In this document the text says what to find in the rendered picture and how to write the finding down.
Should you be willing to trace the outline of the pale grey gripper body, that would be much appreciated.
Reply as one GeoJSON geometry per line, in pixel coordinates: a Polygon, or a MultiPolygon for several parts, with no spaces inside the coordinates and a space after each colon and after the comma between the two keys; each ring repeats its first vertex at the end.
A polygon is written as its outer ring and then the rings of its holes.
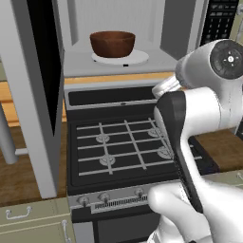
{"type": "Polygon", "coordinates": [[[152,88],[152,93],[156,98],[159,98],[164,93],[177,91],[179,89],[181,89],[181,85],[180,85],[179,81],[177,80],[176,76],[173,75],[173,76],[165,79],[161,83],[155,85],[152,88]]]}

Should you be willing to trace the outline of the white microwave turntable plate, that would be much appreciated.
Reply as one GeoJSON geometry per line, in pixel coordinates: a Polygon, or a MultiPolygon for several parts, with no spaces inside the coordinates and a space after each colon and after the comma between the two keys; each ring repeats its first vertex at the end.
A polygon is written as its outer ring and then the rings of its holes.
{"type": "Polygon", "coordinates": [[[149,55],[144,51],[133,49],[128,56],[121,58],[104,58],[95,53],[91,55],[91,58],[104,65],[138,65],[147,62],[149,55]]]}

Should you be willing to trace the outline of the grey microwave oven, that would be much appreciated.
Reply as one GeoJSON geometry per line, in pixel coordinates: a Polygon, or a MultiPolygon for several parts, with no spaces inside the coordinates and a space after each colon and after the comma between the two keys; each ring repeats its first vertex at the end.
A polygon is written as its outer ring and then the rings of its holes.
{"type": "Polygon", "coordinates": [[[237,38],[243,0],[58,0],[67,78],[164,72],[201,45],[237,38]],[[136,35],[134,49],[148,59],[119,65],[92,58],[93,32],[121,30],[136,35]]]}

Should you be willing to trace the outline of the brown wooden bowl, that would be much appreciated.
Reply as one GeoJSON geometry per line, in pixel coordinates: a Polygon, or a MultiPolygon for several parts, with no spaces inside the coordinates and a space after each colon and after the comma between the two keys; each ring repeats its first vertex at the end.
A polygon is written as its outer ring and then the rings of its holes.
{"type": "Polygon", "coordinates": [[[122,58],[132,52],[136,35],[127,31],[106,30],[91,33],[89,39],[96,55],[103,58],[122,58]]]}

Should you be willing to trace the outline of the black oven door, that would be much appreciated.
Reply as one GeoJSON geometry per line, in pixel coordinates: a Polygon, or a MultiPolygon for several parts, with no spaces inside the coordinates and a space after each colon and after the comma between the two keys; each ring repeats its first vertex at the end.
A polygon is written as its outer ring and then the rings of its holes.
{"type": "Polygon", "coordinates": [[[159,219],[160,215],[150,213],[74,223],[76,243],[141,243],[157,228],[159,219]]]}

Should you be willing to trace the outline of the grey microwave door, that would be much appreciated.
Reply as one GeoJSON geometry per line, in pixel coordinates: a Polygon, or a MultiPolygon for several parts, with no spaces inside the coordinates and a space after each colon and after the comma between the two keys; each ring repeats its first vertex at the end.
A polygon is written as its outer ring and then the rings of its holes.
{"type": "Polygon", "coordinates": [[[64,97],[57,0],[0,0],[0,60],[40,195],[56,197],[64,97]]]}

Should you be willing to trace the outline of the pale green cupboard door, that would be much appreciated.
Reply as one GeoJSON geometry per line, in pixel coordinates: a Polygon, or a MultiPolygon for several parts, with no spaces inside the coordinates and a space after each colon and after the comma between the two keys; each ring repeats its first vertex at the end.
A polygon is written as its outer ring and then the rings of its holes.
{"type": "MultiPolygon", "coordinates": [[[[66,230],[72,243],[76,243],[67,226],[66,230]]],[[[0,243],[65,243],[62,222],[6,231],[0,234],[0,243]]]]}

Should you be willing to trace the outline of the black gas stove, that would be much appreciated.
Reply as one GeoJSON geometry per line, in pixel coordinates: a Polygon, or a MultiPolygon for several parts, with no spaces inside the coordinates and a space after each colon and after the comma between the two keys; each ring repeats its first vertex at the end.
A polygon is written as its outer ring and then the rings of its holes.
{"type": "Polygon", "coordinates": [[[67,195],[72,223],[153,213],[147,194],[178,172],[154,120],[153,81],[68,84],[67,195]],[[144,190],[142,197],[134,194],[144,190]],[[110,194],[104,204],[101,193],[110,194]],[[87,196],[83,207],[77,199],[87,196]]]}

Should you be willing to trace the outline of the pale green drawer front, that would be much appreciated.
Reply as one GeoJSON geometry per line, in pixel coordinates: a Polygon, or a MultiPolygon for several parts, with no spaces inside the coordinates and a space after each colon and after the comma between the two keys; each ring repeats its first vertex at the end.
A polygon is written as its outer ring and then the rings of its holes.
{"type": "Polygon", "coordinates": [[[0,208],[0,226],[69,213],[66,197],[0,208]]]}
{"type": "Polygon", "coordinates": [[[232,185],[243,190],[243,181],[236,175],[238,172],[240,172],[243,176],[243,170],[237,170],[205,175],[203,178],[216,183],[225,183],[228,185],[232,185]]]}

